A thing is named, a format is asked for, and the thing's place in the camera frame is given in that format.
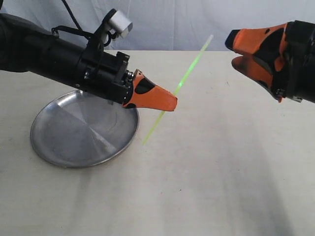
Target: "silver tray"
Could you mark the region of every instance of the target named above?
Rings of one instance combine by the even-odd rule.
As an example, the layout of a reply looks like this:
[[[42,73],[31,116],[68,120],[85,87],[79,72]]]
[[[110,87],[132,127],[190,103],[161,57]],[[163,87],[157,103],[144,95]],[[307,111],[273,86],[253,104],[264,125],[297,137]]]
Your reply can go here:
[[[138,124],[137,109],[77,90],[40,111],[31,126],[31,145],[40,158],[56,166],[89,167],[126,149]]]

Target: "table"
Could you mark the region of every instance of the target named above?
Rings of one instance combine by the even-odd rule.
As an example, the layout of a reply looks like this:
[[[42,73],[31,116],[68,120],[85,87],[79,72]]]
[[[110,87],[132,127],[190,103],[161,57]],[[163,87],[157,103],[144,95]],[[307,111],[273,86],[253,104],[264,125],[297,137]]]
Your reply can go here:
[[[129,69],[173,91],[198,52],[137,52]],[[0,235],[313,236],[315,104],[281,104],[205,52],[148,142],[95,167],[62,169],[33,152],[37,113],[73,89],[1,72]]]

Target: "metal plate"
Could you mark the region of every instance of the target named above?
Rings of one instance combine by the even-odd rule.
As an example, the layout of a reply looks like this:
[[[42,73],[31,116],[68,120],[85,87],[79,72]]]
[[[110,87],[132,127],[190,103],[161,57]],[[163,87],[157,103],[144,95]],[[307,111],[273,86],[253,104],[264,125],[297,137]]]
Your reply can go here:
[[[54,165],[89,167],[128,147],[138,123],[136,109],[77,90],[40,111],[31,127],[31,145],[39,157]]]

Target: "green straw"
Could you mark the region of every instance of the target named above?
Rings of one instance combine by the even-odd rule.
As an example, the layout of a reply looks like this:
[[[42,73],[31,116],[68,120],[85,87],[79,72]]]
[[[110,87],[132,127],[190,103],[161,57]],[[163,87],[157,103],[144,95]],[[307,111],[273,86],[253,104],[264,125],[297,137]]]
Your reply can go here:
[[[173,94],[176,96],[180,90],[180,88],[182,87],[182,85],[184,84],[184,82],[186,81],[186,79],[188,78],[189,74],[191,73],[191,71],[194,69],[194,67],[197,65],[199,59],[201,58],[201,55],[204,53],[204,51],[207,49],[207,47],[209,46],[210,42],[213,39],[213,35],[210,35],[210,37],[208,38],[208,40],[206,41],[206,43],[203,45],[203,47],[201,48],[201,50],[199,51],[197,57],[195,58],[195,60],[193,60],[192,64],[190,65],[189,69],[187,70],[187,72],[185,73],[184,77],[181,79],[181,81],[179,82],[179,84],[177,85],[177,88],[175,90],[175,92],[173,92]],[[158,125],[159,121],[161,120],[162,116],[164,115],[165,111],[162,111],[159,115],[159,117],[157,118],[156,122],[154,123],[153,127],[150,129],[149,133],[147,134],[146,138],[144,139],[144,141],[142,142],[142,144],[144,145],[147,140],[149,139],[149,137],[151,136],[151,134],[153,133],[154,129],[156,128],[156,126]]]

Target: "white wall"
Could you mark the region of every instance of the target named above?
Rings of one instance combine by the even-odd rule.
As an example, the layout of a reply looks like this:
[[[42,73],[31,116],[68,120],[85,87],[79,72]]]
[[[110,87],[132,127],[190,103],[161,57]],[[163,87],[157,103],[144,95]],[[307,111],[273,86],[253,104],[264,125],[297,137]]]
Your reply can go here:
[[[209,50],[226,50],[232,29],[260,28],[291,20],[315,22],[312,0],[67,0],[82,28],[94,31],[111,8],[123,11],[134,28],[118,50],[200,50],[210,34]],[[61,0],[4,0],[8,13],[50,28],[74,26]],[[76,43],[80,37],[64,36]]]

